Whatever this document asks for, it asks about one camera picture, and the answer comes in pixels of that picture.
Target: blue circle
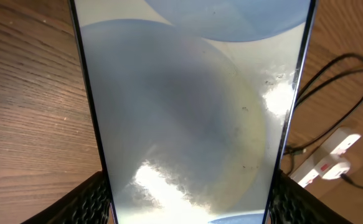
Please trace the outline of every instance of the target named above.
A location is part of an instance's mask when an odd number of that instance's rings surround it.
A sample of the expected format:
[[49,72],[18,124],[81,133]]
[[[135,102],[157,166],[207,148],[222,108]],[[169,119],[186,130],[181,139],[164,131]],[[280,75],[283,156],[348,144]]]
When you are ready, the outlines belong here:
[[246,42],[302,24],[310,0],[146,0],[176,27],[200,37]]

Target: white power strip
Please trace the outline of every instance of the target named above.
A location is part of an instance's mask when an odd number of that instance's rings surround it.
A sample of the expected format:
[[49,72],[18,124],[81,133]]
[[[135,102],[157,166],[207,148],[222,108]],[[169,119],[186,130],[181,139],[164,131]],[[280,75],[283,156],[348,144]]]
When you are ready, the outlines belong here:
[[347,127],[338,128],[291,174],[291,179],[306,187],[318,175],[327,180],[339,178],[350,169],[350,162],[340,155],[360,137]]

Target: power cord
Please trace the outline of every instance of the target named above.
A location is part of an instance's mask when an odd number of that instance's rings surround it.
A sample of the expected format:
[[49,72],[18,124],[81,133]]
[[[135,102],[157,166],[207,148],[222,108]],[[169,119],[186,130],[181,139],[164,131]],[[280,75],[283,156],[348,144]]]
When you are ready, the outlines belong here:
[[[307,82],[307,84],[304,87],[302,87],[302,89],[298,93],[298,96],[296,97],[296,104],[295,104],[295,107],[293,109],[296,110],[297,107],[300,106],[302,103],[304,103],[310,96],[313,96],[316,92],[318,92],[319,90],[321,90],[325,86],[331,84],[332,82],[334,82],[334,81],[336,81],[336,80],[338,80],[340,78],[349,76],[349,75],[353,75],[353,74],[356,74],[356,73],[363,72],[363,69],[342,72],[342,73],[340,73],[340,74],[338,74],[338,75],[336,75],[336,76],[334,76],[334,77],[326,80],[325,82],[323,82],[322,84],[320,84],[316,88],[312,89],[311,91],[307,92],[307,90],[314,84],[314,82],[316,82],[318,80],[318,78],[322,74],[324,74],[324,72],[326,72],[334,64],[336,64],[339,61],[344,60],[346,58],[356,58],[356,59],[360,60],[361,62],[363,62],[363,56],[361,56],[359,54],[355,54],[355,53],[343,54],[343,55],[340,55],[340,56],[336,57],[332,61],[330,61],[327,65],[325,65],[322,69],[320,69],[320,71],[312,79],[310,79],[310,81]],[[330,133],[331,131],[333,131],[348,116],[350,116],[350,114],[353,113],[361,105],[362,102],[363,102],[363,96],[361,97],[361,99],[344,116],[342,116],[333,125],[331,125],[329,128],[327,128],[327,130],[325,130],[323,133],[321,133],[320,135],[318,135],[314,139],[310,140],[309,142],[306,142],[306,143],[304,143],[304,144],[302,144],[300,146],[295,146],[295,147],[294,146],[287,145],[285,147],[286,150],[284,152],[284,155],[288,155],[289,154],[291,156],[291,168],[290,168],[290,170],[286,174],[287,175],[290,175],[293,172],[293,169],[295,168],[295,155],[299,155],[299,154],[304,153],[306,151],[306,148],[308,146],[316,143],[318,140],[322,139],[328,133]],[[355,186],[355,187],[358,187],[360,189],[363,189],[363,186],[360,186],[360,185],[355,184],[346,175],[343,175],[342,176],[342,179],[345,180],[347,183]]]

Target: phone frame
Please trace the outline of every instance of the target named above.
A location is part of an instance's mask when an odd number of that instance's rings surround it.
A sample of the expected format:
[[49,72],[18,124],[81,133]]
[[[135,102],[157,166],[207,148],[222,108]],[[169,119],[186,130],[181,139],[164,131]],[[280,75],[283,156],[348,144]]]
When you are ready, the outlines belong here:
[[[93,93],[92,93],[92,89],[90,86],[90,78],[88,76],[87,62],[86,62],[84,49],[83,49],[83,41],[82,41],[82,35],[80,33],[80,26],[79,26],[78,18],[77,18],[75,0],[68,0],[68,4],[69,4],[69,9],[70,9],[70,17],[72,19],[73,31],[75,34],[79,59],[81,62],[80,66],[81,66],[82,73],[83,73],[83,79],[84,79],[85,89],[86,89],[86,93],[87,93],[87,100],[88,100],[88,105],[90,108],[90,114],[92,117],[95,139],[97,141],[98,153],[100,155],[102,172],[105,177],[106,185],[109,188],[113,221],[116,224],[121,224],[121,223],[118,223],[118,219],[116,216],[116,209],[115,209],[115,205],[113,203],[113,195],[112,195],[111,185],[110,185],[110,181],[109,181],[108,171],[106,168],[106,162],[105,162],[105,156],[104,156],[104,151],[103,151],[103,146],[102,146],[102,141],[101,141],[100,130],[98,128],[97,114],[95,112]],[[303,36],[302,36],[301,45],[300,45],[300,51],[299,51],[299,55],[298,55],[298,61],[296,64],[296,70],[295,70],[296,72],[295,72],[295,75],[293,77],[293,82],[292,82],[295,92],[293,93],[293,101],[291,104],[291,108],[286,112],[285,122],[283,125],[282,134],[281,134],[280,146],[278,148],[278,154],[276,156],[273,176],[271,178],[270,190],[269,190],[268,197],[267,197],[267,202],[266,202],[266,207],[265,207],[265,211],[264,211],[262,224],[267,223],[268,208],[270,206],[270,199],[272,197],[272,189],[274,187],[275,180],[277,177],[277,170],[280,168],[280,162],[281,162],[281,158],[283,155],[283,151],[285,150],[286,140],[287,140],[288,132],[289,132],[289,128],[290,128],[290,121],[292,119],[292,114],[293,114],[293,105],[295,104],[295,101],[296,101],[300,78],[301,78],[301,75],[303,72],[303,65],[304,65],[304,61],[306,59],[311,31],[314,26],[314,18],[315,18],[315,13],[317,10],[317,5],[318,5],[317,0],[310,0],[309,10],[308,10],[307,19],[306,19],[306,25],[304,26]]]

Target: phone screen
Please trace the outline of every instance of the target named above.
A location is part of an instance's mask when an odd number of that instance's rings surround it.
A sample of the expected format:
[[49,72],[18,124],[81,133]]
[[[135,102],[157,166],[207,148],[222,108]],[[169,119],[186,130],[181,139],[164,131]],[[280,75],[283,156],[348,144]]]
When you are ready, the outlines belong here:
[[70,5],[116,221],[265,222],[315,3]]

